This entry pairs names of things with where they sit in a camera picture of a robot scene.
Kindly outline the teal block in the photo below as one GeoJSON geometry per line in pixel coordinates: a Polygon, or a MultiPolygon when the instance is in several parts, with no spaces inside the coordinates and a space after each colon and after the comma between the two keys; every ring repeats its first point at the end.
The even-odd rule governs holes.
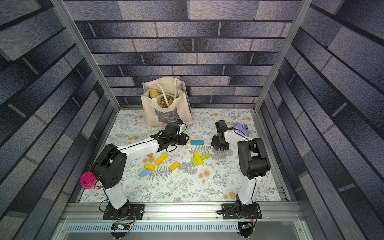
{"type": "Polygon", "coordinates": [[[191,141],[191,145],[192,146],[201,146],[201,145],[204,145],[204,141],[203,140],[193,140],[193,141],[191,141]]]}

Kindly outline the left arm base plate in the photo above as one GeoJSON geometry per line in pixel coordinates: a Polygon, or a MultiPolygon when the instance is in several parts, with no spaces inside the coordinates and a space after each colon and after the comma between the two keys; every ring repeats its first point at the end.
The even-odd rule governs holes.
{"type": "Polygon", "coordinates": [[[108,204],[104,210],[103,220],[142,220],[145,206],[144,204],[125,204],[116,210],[111,204],[108,204]]]}

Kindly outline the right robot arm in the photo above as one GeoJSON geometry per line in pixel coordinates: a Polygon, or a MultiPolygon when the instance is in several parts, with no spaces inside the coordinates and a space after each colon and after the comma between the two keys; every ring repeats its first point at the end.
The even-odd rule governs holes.
{"type": "Polygon", "coordinates": [[[230,146],[236,147],[239,167],[244,176],[232,210],[235,210],[240,218],[252,216],[254,219],[261,219],[256,193],[262,178],[271,169],[264,141],[259,137],[250,138],[236,128],[229,128],[224,120],[216,122],[216,129],[217,134],[213,136],[211,146],[220,150],[228,150],[230,146]]]}

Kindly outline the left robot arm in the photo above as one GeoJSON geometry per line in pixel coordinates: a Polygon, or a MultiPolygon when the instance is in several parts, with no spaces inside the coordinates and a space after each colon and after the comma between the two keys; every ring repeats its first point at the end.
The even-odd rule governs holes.
{"type": "Polygon", "coordinates": [[[164,130],[149,138],[126,146],[108,144],[91,167],[91,173],[101,183],[107,196],[104,220],[124,220],[130,216],[130,202],[122,188],[122,178],[127,162],[166,150],[168,147],[184,146],[189,136],[181,131],[183,121],[168,123],[164,130]]]}

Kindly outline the green block small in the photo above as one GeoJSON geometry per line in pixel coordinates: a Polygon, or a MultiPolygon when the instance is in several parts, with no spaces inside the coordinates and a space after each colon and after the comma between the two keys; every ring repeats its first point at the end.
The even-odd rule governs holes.
{"type": "Polygon", "coordinates": [[[209,153],[206,153],[206,154],[204,154],[204,155],[201,155],[201,159],[202,159],[202,160],[205,160],[205,159],[208,159],[208,158],[210,158],[210,154],[209,154],[209,153]]]}

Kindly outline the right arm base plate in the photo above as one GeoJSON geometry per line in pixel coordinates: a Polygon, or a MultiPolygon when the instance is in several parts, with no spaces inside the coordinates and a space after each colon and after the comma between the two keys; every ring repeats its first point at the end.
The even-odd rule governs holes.
{"type": "Polygon", "coordinates": [[[240,219],[251,219],[255,220],[262,219],[262,212],[260,205],[253,203],[250,205],[235,205],[234,203],[221,204],[221,210],[224,220],[240,220],[240,219]]]}

